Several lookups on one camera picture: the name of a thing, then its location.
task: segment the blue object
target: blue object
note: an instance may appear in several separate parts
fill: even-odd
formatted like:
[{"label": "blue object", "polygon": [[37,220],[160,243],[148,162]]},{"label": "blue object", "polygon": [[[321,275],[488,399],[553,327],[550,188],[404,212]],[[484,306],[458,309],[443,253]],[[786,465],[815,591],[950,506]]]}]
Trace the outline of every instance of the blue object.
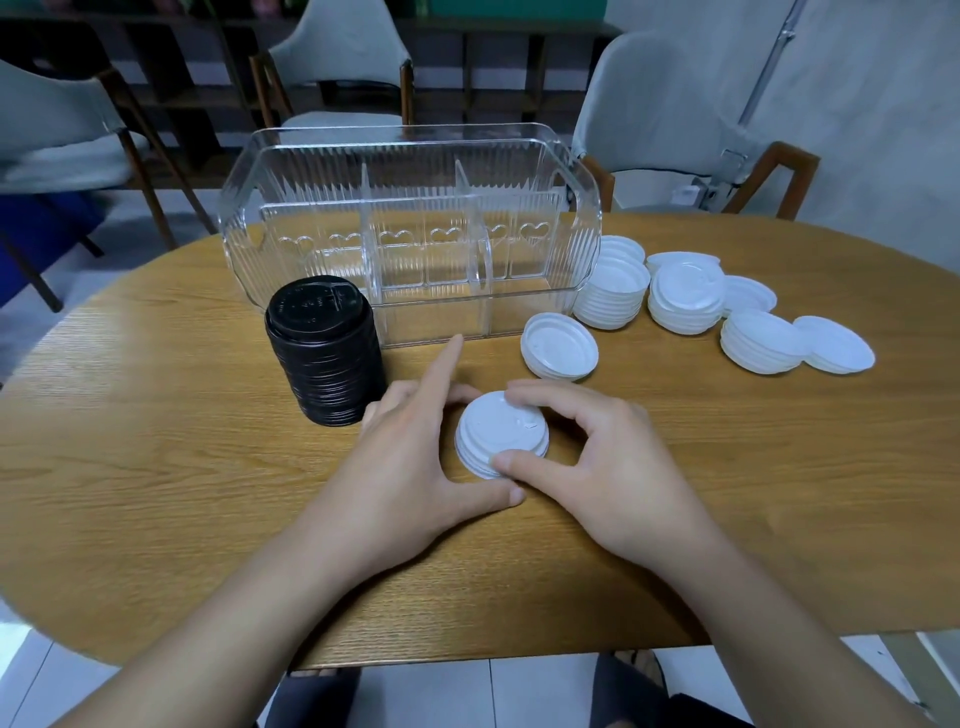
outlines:
[{"label": "blue object", "polygon": [[[61,211],[54,213],[33,195],[0,195],[0,232],[42,273],[92,232],[105,218],[87,192],[44,195]],[[0,305],[27,285],[16,264],[0,249]]]}]

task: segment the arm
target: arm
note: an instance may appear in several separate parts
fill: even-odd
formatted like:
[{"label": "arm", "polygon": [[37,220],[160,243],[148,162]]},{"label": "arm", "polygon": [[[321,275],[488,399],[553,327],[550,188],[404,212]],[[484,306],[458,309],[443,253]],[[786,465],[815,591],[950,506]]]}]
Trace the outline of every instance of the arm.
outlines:
[{"label": "arm", "polygon": [[57,725],[248,728],[317,622],[348,590],[457,523],[523,501],[509,480],[452,483],[440,467],[455,337],[422,382],[394,382],[360,440],[299,518]]},{"label": "arm", "polygon": [[756,725],[930,725],[727,538],[641,407],[541,380],[511,382],[507,399],[576,420],[588,440],[574,467],[514,450],[494,466],[669,583],[707,628]]}]

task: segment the floor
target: floor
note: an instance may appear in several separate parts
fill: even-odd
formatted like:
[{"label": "floor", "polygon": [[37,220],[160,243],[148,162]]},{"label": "floor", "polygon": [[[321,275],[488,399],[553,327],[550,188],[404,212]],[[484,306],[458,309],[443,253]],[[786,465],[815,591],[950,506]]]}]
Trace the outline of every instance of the floor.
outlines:
[{"label": "floor", "polygon": [[[198,195],[213,208],[215,190],[198,190]],[[179,192],[161,190],[160,197],[178,240],[205,235]],[[0,381],[70,308],[164,253],[138,192],[110,193],[109,202],[107,221],[91,235],[107,254],[95,259],[77,246],[44,274],[63,297],[64,313],[51,313],[32,288],[0,308]],[[847,642],[898,690],[917,699],[876,635]],[[748,719],[712,647],[659,650],[658,655],[672,692],[687,692]],[[350,726],[585,728],[595,659],[563,655],[367,668]],[[0,728],[44,728],[115,671],[52,643],[0,601]]]},{"label": "floor", "polygon": [[[846,642],[917,699],[876,635]],[[671,692],[749,720],[712,647],[658,650],[658,656]],[[368,667],[348,728],[587,728],[595,660],[586,654]],[[0,676],[0,728],[46,728],[115,671],[30,630]]]}]

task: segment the wooden table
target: wooden table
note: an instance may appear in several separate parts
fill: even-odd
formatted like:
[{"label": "wooden table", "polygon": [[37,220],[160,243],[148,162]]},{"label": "wooden table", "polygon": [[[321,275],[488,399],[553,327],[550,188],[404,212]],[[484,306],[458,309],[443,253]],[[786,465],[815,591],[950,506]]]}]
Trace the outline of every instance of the wooden table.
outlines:
[{"label": "wooden table", "polygon": [[[864,335],[876,367],[763,377],[717,331],[644,312],[595,332],[588,385],[647,405],[710,511],[838,633],[960,625],[960,279],[838,232],[732,215],[608,215],[648,253],[720,255],[787,318]],[[418,376],[436,347],[387,352]],[[516,337],[468,342],[459,376],[527,376]],[[50,637],[123,663],[278,532],[356,427],[297,409],[260,317],[205,238],[73,311],[0,393],[0,589]],[[444,466],[467,478],[443,437]],[[549,456],[578,439],[554,423]],[[659,580],[604,553],[552,501],[453,533],[348,599],[304,663],[700,643]]]}]

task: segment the stack of white lids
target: stack of white lids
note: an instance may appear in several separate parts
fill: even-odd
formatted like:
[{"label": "stack of white lids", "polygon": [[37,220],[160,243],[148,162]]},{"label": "stack of white lids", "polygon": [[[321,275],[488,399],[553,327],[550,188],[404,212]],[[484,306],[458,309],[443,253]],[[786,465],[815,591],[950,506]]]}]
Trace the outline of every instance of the stack of white lids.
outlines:
[{"label": "stack of white lids", "polygon": [[707,253],[690,253],[688,251],[671,251],[669,253],[654,253],[647,258],[647,270],[651,276],[667,263],[714,263],[720,265],[720,258]]},{"label": "stack of white lids", "polygon": [[766,311],[735,311],[720,331],[720,348],[736,364],[759,375],[800,366],[812,347],[804,333]]},{"label": "stack of white lids", "polygon": [[645,256],[640,244],[629,237],[603,235],[596,266],[577,296],[573,315],[594,328],[629,324],[639,313],[650,285]]},{"label": "stack of white lids", "polygon": [[510,404],[503,392],[488,392],[467,405],[454,445],[460,462],[482,478],[500,477],[490,459],[505,449],[525,449],[543,457],[550,444],[546,420],[536,407]]},{"label": "stack of white lids", "polygon": [[600,351],[590,332],[569,316],[539,313],[520,337],[523,361],[541,379],[576,381],[593,371]]},{"label": "stack of white lids", "polygon": [[756,311],[772,311],[776,305],[777,294],[759,280],[727,276],[727,296],[723,302],[725,318],[735,311],[748,308]]},{"label": "stack of white lids", "polygon": [[801,316],[793,326],[802,331],[812,351],[804,360],[811,367],[835,375],[851,375],[876,363],[874,350],[847,327],[819,316]]},{"label": "stack of white lids", "polygon": [[727,282],[723,270],[711,258],[674,257],[657,267],[647,302],[654,321],[674,333],[693,335],[703,333],[720,320]]}]

